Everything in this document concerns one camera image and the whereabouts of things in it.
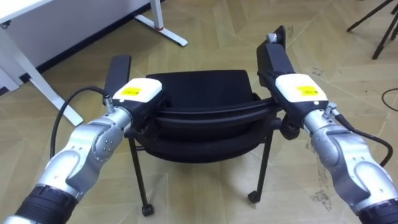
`tiled floor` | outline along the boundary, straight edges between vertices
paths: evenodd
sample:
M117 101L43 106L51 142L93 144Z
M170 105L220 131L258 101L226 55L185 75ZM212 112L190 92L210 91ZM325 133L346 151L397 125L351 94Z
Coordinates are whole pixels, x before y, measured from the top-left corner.
M398 146L398 114L385 107L381 93L398 86L398 41L388 43L378 60L371 55L387 29L394 7L345 32L381 0L168 0L165 23L184 36L181 48L130 22L44 74L63 97L87 85L103 86L109 61L131 54L132 77L147 73L203 69L246 69L252 88L268 91L256 76L256 47L283 24L287 51L297 72L311 75L337 102L353 126ZM387 101L398 106L397 93ZM72 106L85 118L104 111L100 97L85 93ZM0 219L13 213L30 192L48 160L56 109L28 83L0 97ZM57 148L73 127L62 121ZM230 161L185 165L140 152L154 216L144 218L131 157L124 141L102 170L98 183L75 210L70 223L358 223L333 190L330 176L308 146L276 134L262 201L250 205L261 150ZM385 149L369 142L380 161ZM387 170L398 183L397 156Z

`chair leg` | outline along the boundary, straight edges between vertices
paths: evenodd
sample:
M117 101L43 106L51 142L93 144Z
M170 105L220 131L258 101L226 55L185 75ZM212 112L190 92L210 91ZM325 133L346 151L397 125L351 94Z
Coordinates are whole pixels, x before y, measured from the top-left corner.
M260 176L259 176L259 182L257 184L257 190L251 192L248 195L248 198L251 203L258 203L258 202L260 202L260 199L261 199L262 188L264 186L264 179L266 178L268 158L269 158L269 152L271 150L271 143L272 143L273 135L274 135L274 131L271 131L266 138L266 142L264 145L264 152L262 153Z
M130 145L130 151L131 151L131 156L132 156L132 162L134 164L134 169L136 170L139 193L141 195L141 200L142 200L142 214L145 217L147 217L149 215L153 215L155 213L155 210L154 210L154 207L148 203L147 194L146 194L145 186L144 186L144 181L142 179L141 167L139 165L137 147L136 147L134 138L129 138L129 145Z

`chair seat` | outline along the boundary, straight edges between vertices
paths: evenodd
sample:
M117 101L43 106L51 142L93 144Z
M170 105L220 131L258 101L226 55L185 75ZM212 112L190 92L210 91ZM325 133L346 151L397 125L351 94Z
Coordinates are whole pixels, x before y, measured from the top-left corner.
M177 142L166 139L153 141L140 135L136 140L151 155L172 162L208 163L241 156L265 140L271 132L270 119L257 122L248 132L231 139L207 142Z
M264 119L244 124L231 122L230 126L222 127L195 126L195 122L199 122L196 121L197 116L211 121L214 117L212 111L222 111L223 108L230 110L259 101L251 91L244 70L161 73L148 75L147 78L162 83L169 102L161 110L171 114L174 111L195 112L192 115L194 125L190 128L160 126L160 134L156 139L134 134L135 139L153 156L186 163L222 161L253 150L272 131L273 113Z

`black chair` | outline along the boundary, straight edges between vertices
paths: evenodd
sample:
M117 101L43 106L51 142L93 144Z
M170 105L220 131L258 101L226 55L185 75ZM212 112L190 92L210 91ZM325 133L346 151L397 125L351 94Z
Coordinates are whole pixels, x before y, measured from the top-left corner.
M128 81L130 61L130 56L113 58L105 87L110 94ZM252 203L259 202L281 108L272 99L262 100L252 93L244 70L161 73L147 78L159 80L166 97L146 118L144 128L126 134L143 215L152 215L154 208L147 201L135 140L155 157L184 163L223 161L264 143L257 190L248 196Z

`white metal frame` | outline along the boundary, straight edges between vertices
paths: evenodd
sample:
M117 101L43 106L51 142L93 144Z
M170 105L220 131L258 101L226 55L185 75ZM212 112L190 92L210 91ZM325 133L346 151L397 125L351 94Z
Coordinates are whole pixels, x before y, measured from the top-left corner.
M0 67L0 88L3 87L14 91L19 88L19 85Z
M177 34L174 34L172 31L166 29L163 25L163 15L162 15L162 7L160 5L160 0L150 0L150 7L152 8L152 12L154 15L154 21L146 18L143 15L138 15L135 17L138 21L144 23L145 25L153 28L157 32L163 34L164 36L174 40L176 43L181 46L186 46L188 41L184 38L180 37Z
M34 65L32 65L29 59L22 53L4 29L0 29L0 46L6 55L12 57L25 72L29 74L30 81L33 85L59 110L65 101L44 80L39 71L36 70ZM83 122L83 118L70 106L66 108L63 115L75 126Z

